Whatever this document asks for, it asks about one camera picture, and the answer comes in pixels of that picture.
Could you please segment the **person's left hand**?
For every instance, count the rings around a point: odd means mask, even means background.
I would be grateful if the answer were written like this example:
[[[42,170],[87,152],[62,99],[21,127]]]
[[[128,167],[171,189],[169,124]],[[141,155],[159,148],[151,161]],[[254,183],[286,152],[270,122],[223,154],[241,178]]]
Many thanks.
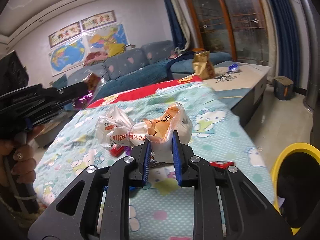
[[[34,150],[29,145],[34,138],[36,138],[43,130],[44,125],[34,127],[27,135],[27,142],[24,145],[18,144],[14,141],[1,140],[1,186],[9,187],[7,173],[5,171],[3,157],[10,155],[14,150],[13,159],[17,161],[11,169],[11,174],[18,176],[17,182],[19,184],[33,183],[36,179],[36,160],[34,159]]]

